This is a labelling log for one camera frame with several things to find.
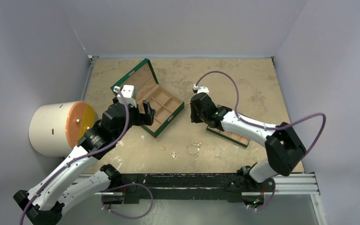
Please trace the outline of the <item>green jewelry box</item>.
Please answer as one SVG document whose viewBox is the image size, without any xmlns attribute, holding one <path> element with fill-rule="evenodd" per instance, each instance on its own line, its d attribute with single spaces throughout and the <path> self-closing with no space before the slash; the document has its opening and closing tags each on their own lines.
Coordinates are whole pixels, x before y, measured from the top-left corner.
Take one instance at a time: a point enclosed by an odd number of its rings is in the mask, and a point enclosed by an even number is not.
<svg viewBox="0 0 360 225">
<path fill-rule="evenodd" d="M 162 87 L 157 79 L 152 63 L 145 58 L 127 74 L 111 86 L 133 85 L 136 91 L 135 101 L 141 112 L 144 112 L 143 101 L 147 100 L 152 109 L 156 110 L 154 122 L 151 126 L 142 126 L 151 136 L 158 137 L 162 131 L 184 109 L 185 104 L 173 93 Z"/>
</svg>

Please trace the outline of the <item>green jewelry tray insert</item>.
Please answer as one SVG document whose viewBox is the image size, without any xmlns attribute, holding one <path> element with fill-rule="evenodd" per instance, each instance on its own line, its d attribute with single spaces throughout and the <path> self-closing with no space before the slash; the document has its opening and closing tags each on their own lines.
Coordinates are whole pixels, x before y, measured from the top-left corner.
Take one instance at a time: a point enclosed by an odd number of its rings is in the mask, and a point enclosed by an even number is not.
<svg viewBox="0 0 360 225">
<path fill-rule="evenodd" d="M 240 145 L 242 147 L 247 148 L 249 145 L 250 140 L 247 137 L 241 136 L 237 133 L 233 133 L 233 132 L 228 132 L 228 131 L 221 131 L 219 129 L 215 129 L 215 128 L 210 128 L 209 126 L 206 127 L 206 130 L 218 135 L 232 143 L 235 143 L 237 145 Z"/>
</svg>

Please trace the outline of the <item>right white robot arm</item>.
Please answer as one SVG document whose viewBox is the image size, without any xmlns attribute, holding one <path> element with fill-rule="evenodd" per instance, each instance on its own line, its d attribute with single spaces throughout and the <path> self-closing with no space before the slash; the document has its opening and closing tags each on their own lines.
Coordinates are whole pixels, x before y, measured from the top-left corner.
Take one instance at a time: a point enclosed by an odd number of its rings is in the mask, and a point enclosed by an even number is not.
<svg viewBox="0 0 360 225">
<path fill-rule="evenodd" d="M 263 146 L 267 159 L 252 166 L 244 184 L 257 190 L 268 178 L 278 174 L 288 176 L 306 155 L 307 150 L 286 122 L 266 124 L 237 114 L 226 106 L 216 106 L 207 93 L 197 93 L 190 100 L 192 123 L 205 123 L 222 132 L 236 133 Z"/>
</svg>

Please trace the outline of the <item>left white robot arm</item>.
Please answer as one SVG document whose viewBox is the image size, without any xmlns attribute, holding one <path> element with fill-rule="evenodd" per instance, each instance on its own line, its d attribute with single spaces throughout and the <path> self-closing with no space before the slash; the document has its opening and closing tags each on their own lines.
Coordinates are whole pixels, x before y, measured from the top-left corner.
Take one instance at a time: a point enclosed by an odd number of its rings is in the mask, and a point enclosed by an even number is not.
<svg viewBox="0 0 360 225">
<path fill-rule="evenodd" d="M 114 149 L 132 126 L 153 125 L 156 109 L 147 100 L 142 107 L 144 112 L 139 111 L 138 104 L 114 99 L 102 119 L 84 133 L 58 167 L 35 187 L 14 194 L 22 209 L 19 223 L 22 225 L 28 218 L 33 225 L 55 225 L 71 208 L 100 191 L 120 190 L 123 194 L 129 187 L 139 186 L 152 197 L 145 185 L 125 183 L 123 175 L 111 164 L 102 166 L 87 180 L 73 184 L 83 171 Z"/>
</svg>

